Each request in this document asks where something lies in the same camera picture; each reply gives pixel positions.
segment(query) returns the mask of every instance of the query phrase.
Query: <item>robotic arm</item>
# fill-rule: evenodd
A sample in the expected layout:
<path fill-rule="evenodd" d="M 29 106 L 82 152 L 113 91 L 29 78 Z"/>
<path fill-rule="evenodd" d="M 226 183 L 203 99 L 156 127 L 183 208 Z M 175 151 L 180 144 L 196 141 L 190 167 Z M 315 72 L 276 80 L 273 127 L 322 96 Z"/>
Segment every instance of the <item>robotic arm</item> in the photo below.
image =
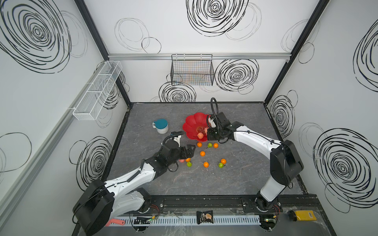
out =
<path fill-rule="evenodd" d="M 288 140 L 281 142 L 268 138 L 240 122 L 231 123 L 223 112 L 218 112 L 215 98 L 211 99 L 211 108 L 213 115 L 208 116 L 208 140 L 220 141 L 227 138 L 226 142 L 229 139 L 242 142 L 270 160 L 271 176 L 255 199 L 256 207 L 260 211 L 268 211 L 282 190 L 303 170 L 294 144 Z M 134 189 L 161 176 L 170 170 L 168 166 L 177 164 L 179 159 L 193 157 L 194 145 L 179 147 L 182 134 L 184 132 L 172 132 L 164 139 L 160 150 L 147 160 L 142 160 L 139 168 L 114 180 L 95 180 L 88 186 L 73 208 L 74 215 L 87 236 L 98 232 L 110 219 L 118 215 L 129 211 L 143 213 L 148 210 L 151 196 L 143 188 Z"/>

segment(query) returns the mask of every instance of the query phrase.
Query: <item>container with teal lid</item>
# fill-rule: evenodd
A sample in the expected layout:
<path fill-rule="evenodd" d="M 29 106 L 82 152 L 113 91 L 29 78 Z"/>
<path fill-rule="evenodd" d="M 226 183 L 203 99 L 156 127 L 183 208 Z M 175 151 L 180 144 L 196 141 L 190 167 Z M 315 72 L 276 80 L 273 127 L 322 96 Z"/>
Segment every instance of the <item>container with teal lid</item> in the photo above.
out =
<path fill-rule="evenodd" d="M 166 119 L 158 119 L 152 122 L 152 127 L 155 128 L 159 134 L 168 132 L 168 121 Z"/>

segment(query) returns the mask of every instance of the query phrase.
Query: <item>black snack packet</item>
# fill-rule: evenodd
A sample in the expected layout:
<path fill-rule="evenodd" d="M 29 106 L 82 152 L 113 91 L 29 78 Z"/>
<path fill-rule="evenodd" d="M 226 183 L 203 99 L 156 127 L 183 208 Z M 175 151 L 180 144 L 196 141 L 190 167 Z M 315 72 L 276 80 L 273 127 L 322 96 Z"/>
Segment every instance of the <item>black snack packet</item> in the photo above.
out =
<path fill-rule="evenodd" d="M 203 223 L 203 222 L 210 222 L 214 224 L 214 217 L 212 211 L 197 211 L 197 224 Z"/>

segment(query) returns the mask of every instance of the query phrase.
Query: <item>black wire basket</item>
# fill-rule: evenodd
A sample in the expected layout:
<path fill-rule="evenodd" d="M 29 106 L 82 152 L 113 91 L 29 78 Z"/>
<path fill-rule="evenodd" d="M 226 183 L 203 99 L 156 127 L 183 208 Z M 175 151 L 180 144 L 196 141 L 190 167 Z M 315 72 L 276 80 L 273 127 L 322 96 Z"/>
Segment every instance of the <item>black wire basket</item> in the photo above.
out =
<path fill-rule="evenodd" d="M 173 54 L 170 69 L 172 85 L 212 86 L 214 82 L 212 54 Z"/>

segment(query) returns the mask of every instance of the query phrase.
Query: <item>flower-shaped red bowl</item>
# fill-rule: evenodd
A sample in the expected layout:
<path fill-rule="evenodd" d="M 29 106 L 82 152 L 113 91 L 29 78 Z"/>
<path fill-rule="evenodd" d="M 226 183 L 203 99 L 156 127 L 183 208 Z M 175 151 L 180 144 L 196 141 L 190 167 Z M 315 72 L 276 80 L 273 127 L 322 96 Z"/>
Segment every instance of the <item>flower-shaped red bowl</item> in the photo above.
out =
<path fill-rule="evenodd" d="M 186 136 L 190 139 L 195 139 L 199 142 L 206 142 L 208 140 L 205 134 L 205 128 L 208 127 L 206 123 L 207 115 L 202 112 L 197 112 L 194 115 L 190 115 L 185 119 L 183 124 L 183 130 L 186 132 Z M 203 133 L 203 138 L 198 138 L 198 133 Z"/>

